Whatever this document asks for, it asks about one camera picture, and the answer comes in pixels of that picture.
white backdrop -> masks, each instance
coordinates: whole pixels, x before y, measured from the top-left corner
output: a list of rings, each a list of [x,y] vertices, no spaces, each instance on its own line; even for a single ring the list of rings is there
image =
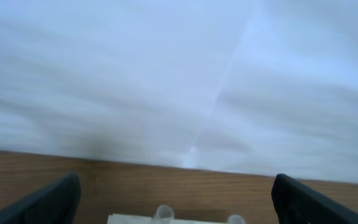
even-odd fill
[[[358,1],[0,0],[0,150],[358,183]]]

wooden table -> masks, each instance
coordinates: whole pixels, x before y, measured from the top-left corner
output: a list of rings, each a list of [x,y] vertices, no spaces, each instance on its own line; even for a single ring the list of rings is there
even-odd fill
[[[0,152],[0,208],[69,171],[81,179],[78,224],[105,224],[112,213],[151,216],[163,203],[182,219],[225,222],[238,213],[248,224],[278,223],[270,197],[272,177],[14,152]],[[302,182],[358,212],[358,185]]]

wooden surface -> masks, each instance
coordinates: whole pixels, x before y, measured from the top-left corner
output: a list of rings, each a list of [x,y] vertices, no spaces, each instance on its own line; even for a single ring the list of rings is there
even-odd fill
[[[69,171],[81,179],[78,224],[106,223],[112,213],[151,216],[163,203],[182,219],[224,222],[238,213],[248,224],[278,223],[270,197],[271,177],[12,152],[0,152],[0,208]],[[358,212],[358,185],[303,182]]]

translucent cylinder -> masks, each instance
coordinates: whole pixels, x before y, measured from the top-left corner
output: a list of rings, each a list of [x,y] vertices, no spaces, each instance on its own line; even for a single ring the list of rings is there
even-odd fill
[[[246,221],[240,215],[231,215],[227,219],[228,224],[246,224]]]
[[[160,205],[155,212],[151,224],[170,224],[175,215],[168,205]]]

white sheet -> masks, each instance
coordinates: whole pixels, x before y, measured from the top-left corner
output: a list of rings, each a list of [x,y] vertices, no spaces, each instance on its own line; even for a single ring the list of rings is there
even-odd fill
[[[0,149],[358,183],[358,2],[0,0]]]

